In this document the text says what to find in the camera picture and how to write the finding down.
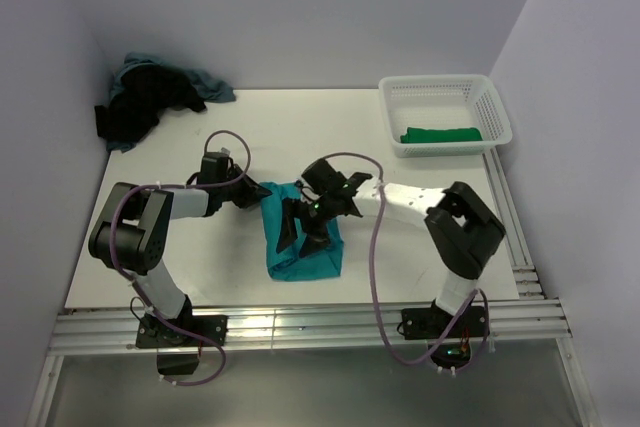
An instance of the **wall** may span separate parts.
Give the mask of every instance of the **wall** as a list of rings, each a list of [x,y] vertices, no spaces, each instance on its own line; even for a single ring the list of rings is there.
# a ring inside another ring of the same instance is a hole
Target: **wall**
[[[111,68],[130,50],[236,87],[488,74],[526,0],[75,0]]]
[[[106,161],[110,73],[67,0],[0,0],[0,425],[22,425]]]
[[[491,76],[533,259],[605,425],[638,425],[638,0],[528,0]]]

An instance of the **gray floor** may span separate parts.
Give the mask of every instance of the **gray floor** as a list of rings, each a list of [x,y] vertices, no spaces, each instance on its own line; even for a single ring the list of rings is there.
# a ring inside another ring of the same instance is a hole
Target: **gray floor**
[[[207,357],[196,375],[213,367]],[[579,425],[553,341],[498,344],[457,379],[403,367],[381,348],[234,353],[203,387],[157,378],[150,355],[67,358],[48,425]]]

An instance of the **laundry basket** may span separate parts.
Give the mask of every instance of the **laundry basket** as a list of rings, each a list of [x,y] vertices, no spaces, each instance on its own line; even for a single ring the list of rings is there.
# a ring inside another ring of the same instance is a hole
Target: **laundry basket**
[[[380,81],[380,104],[397,157],[481,154],[511,140],[511,125],[493,82],[484,75],[416,75]],[[402,144],[407,127],[476,127],[482,141]]]

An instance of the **turquoise towel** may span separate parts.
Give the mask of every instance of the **turquoise towel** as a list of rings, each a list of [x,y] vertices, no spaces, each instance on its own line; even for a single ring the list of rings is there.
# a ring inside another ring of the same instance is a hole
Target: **turquoise towel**
[[[300,192],[293,184],[263,182],[260,185],[273,192],[273,195],[262,199],[260,202],[264,235],[267,239],[267,270],[269,271],[269,276],[275,280],[288,282],[339,277],[342,271],[344,242],[340,237],[336,219],[327,224],[331,245],[325,250],[303,259],[298,257],[298,252],[300,252],[307,235],[302,232],[300,221],[296,219],[298,239],[291,247],[278,254],[276,246],[278,245],[282,226],[282,199],[286,197],[299,199]]]

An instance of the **pile of clothes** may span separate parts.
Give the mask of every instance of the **pile of clothes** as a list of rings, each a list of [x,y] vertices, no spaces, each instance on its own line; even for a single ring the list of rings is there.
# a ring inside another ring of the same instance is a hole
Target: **pile of clothes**
[[[184,70],[159,57],[132,52],[116,74],[109,106],[95,106],[96,128],[109,152],[126,152],[158,125],[166,108],[202,112],[205,101],[235,99],[229,84],[204,70]]]

